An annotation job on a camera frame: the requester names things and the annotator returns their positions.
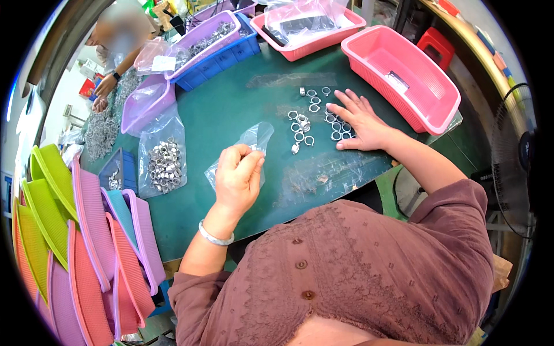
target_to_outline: green plastic basket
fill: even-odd
[[[60,213],[45,179],[33,180],[30,183],[23,179],[21,185],[25,202],[33,212],[46,243],[60,264],[67,270],[68,219]]]
[[[46,179],[52,196],[61,202],[71,219],[77,223],[71,172],[61,158],[56,145],[50,144],[42,148],[34,146],[31,150],[30,166],[33,180]]]
[[[29,263],[38,291],[48,304],[48,246],[30,207],[18,205],[17,212],[20,225],[19,234],[25,251],[25,258]]]

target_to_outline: table surface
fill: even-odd
[[[238,224],[236,240],[340,198],[392,168],[392,158],[382,151],[336,150],[335,142],[330,139],[330,124],[324,122],[324,108],[317,113],[309,112],[309,98],[300,96],[300,86],[316,90],[322,98],[321,105],[338,102],[332,94],[323,96],[322,87],[350,88],[365,96],[376,114],[389,125],[426,144],[439,137],[415,133],[375,89],[350,69],[340,45],[295,62],[287,61],[267,43],[260,46],[261,53],[191,92],[176,88],[178,112],[186,132],[188,182],[166,195],[147,200],[164,262],[182,257],[197,232],[198,222],[216,200],[204,175],[206,169],[221,150],[235,144],[244,131],[260,121],[270,123],[275,129],[264,163],[266,181],[256,203]],[[315,139],[313,147],[302,145],[294,156],[290,152],[294,133],[287,118],[290,110],[298,110],[310,119],[309,135]],[[447,132],[461,121],[461,114],[456,112]],[[138,161],[138,144],[138,138],[119,134],[114,151],[122,147]],[[109,158],[89,163],[85,149],[81,166],[98,174]]]

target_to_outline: blue plastic crate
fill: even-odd
[[[139,193],[135,174],[135,157],[130,152],[121,149],[121,147],[117,149],[98,173],[100,186],[108,191],[110,190],[109,179],[116,169],[119,169],[119,172],[115,179],[121,179],[123,189],[131,189],[135,193]]]
[[[250,26],[250,19],[242,13],[235,13],[235,15],[240,21],[241,27],[249,32],[248,36],[238,39],[207,56],[204,60],[172,79],[171,83],[177,83],[186,91],[191,91],[218,73],[260,52],[260,45],[256,40],[258,33]]]

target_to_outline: smartwatch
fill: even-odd
[[[119,75],[119,73],[117,73],[115,70],[113,70],[113,71],[111,72],[111,74],[114,75],[115,80],[119,80],[119,78],[121,78],[121,76]]]

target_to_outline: woman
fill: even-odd
[[[485,191],[366,98],[335,95],[346,109],[329,109],[357,134],[337,149],[387,151],[429,197],[407,223],[347,200],[314,208],[254,240],[228,273],[214,242],[228,243],[256,200],[264,158],[225,149],[217,201],[170,289],[178,345],[464,344],[475,331],[493,286]]]

